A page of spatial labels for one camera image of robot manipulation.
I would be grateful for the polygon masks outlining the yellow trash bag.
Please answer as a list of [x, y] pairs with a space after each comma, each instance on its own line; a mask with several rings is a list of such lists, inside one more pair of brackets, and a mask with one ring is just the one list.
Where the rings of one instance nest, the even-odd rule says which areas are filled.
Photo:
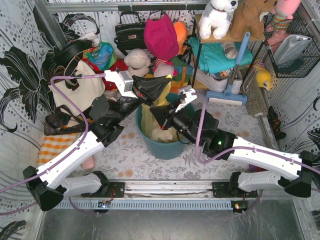
[[167, 96], [171, 90], [171, 81], [172, 75], [168, 75], [166, 80], [169, 80], [169, 83], [164, 87], [163, 91], [159, 95], [159, 97], [155, 100], [155, 102], [148, 106], [146, 104], [142, 105], [141, 109], [141, 131], [148, 138], [152, 138], [157, 130], [162, 130], [161, 125], [158, 123], [158, 118], [162, 120], [162, 117], [159, 117], [159, 112], [163, 112], [163, 108], [166, 107], [169, 102], [167, 100]]

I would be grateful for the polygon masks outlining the teal trash bin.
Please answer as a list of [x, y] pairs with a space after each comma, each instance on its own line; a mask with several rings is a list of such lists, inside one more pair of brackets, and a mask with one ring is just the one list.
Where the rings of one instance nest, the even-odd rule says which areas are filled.
[[142, 123], [142, 109], [140, 106], [135, 115], [135, 123], [137, 126], [137, 130], [142, 136], [145, 145], [148, 151], [156, 158], [160, 160], [171, 160], [180, 156], [183, 151], [186, 149], [187, 145], [190, 143], [185, 137], [180, 136], [180, 141], [162, 143], [156, 142], [149, 139], [142, 131], [141, 123]]

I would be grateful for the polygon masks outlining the blue floor mop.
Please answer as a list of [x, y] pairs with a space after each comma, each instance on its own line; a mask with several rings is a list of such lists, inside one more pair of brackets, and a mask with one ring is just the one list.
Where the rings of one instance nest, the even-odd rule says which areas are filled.
[[205, 94], [205, 99], [208, 102], [219, 103], [219, 104], [229, 104], [229, 105], [235, 105], [235, 106], [244, 106], [247, 103], [247, 100], [248, 100], [247, 96], [244, 94], [233, 94], [232, 87], [236, 77], [237, 70], [240, 66], [244, 52], [248, 45], [250, 35], [251, 35], [250, 32], [246, 32], [244, 34], [244, 37], [241, 42], [238, 55], [236, 58], [235, 66], [233, 68], [233, 72], [229, 76], [228, 83], [225, 89], [223, 90], [223, 92], [208, 90]]

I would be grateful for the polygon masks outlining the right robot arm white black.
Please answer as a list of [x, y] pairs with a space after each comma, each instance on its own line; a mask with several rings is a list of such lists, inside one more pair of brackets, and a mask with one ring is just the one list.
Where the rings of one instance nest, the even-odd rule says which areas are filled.
[[219, 121], [205, 109], [189, 117], [181, 103], [152, 106], [150, 112], [162, 130], [174, 128], [196, 145], [196, 155], [208, 156], [203, 164], [214, 160], [233, 160], [262, 168], [260, 172], [233, 172], [228, 191], [233, 195], [256, 190], [283, 189], [287, 194], [309, 198], [312, 193], [312, 174], [316, 171], [313, 155], [308, 151], [286, 153], [260, 146], [231, 132], [218, 128]]

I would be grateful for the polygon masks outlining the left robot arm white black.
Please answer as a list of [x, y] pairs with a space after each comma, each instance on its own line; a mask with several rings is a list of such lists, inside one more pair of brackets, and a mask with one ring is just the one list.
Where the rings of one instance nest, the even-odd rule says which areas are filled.
[[127, 71], [109, 70], [95, 77], [115, 83], [124, 100], [94, 98], [89, 113], [93, 123], [84, 123], [80, 139], [49, 162], [23, 170], [23, 183], [44, 212], [56, 207], [64, 198], [109, 191], [110, 182], [100, 171], [82, 177], [69, 178], [68, 175], [86, 159], [113, 143], [124, 129], [121, 122], [142, 104], [153, 105], [172, 80], [171, 75], [144, 78], [130, 76]]

